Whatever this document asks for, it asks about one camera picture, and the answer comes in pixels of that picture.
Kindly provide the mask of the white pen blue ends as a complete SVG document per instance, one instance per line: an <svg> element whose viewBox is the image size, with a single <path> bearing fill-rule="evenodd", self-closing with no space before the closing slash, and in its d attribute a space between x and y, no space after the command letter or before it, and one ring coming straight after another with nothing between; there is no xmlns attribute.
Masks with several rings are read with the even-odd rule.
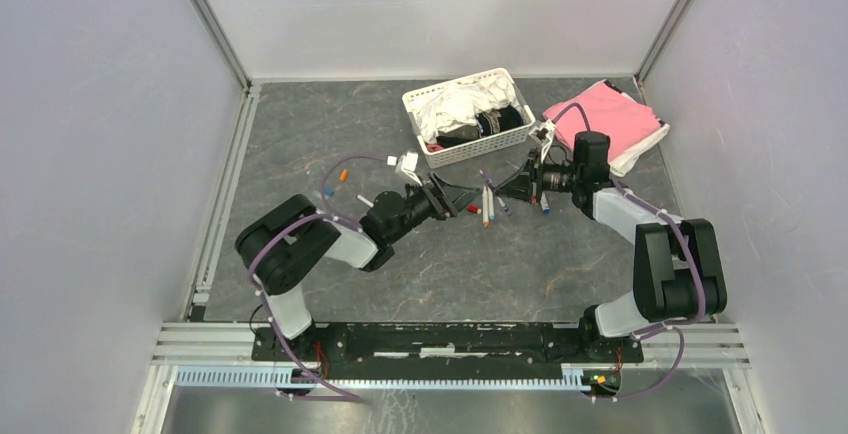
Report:
<svg viewBox="0 0 848 434"><path fill-rule="evenodd" d="M549 213L550 213L550 206L549 206L549 203L548 203L548 200L547 200L547 196L546 196L546 194L545 194L545 193L542 193L542 194L539 196L539 205L540 205L540 208L541 208L541 210L542 210L542 212L543 212L544 214L549 214Z"/></svg>

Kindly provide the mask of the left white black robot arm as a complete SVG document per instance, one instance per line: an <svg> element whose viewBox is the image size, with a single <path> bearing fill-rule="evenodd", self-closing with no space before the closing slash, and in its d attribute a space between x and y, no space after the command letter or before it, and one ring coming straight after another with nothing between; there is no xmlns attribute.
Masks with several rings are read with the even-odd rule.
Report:
<svg viewBox="0 0 848 434"><path fill-rule="evenodd" d="M267 309L275 346L290 361L314 348L314 319L302 282L323 259L371 272L394 255L394 244L427 220L457 217L483 193L437 174L403 192L383 191L354 222L295 195L242 230L234 248Z"/></svg>

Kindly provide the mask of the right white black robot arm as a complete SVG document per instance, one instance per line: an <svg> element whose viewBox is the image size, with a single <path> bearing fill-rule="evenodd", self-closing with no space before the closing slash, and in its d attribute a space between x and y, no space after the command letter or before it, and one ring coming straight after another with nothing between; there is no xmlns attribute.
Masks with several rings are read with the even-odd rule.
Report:
<svg viewBox="0 0 848 434"><path fill-rule="evenodd" d="M631 290L584 315L589 328L579 332L577 346L591 362L612 355L619 337L641 340L697 323L723 312L728 303L714 226L672 215L616 180L608 163L610 145L603 133L581 131L571 159L563 163L548 160L547 147L540 146L496 189L503 197L535 204L549 192L567 193L584 215L633 246Z"/></svg>

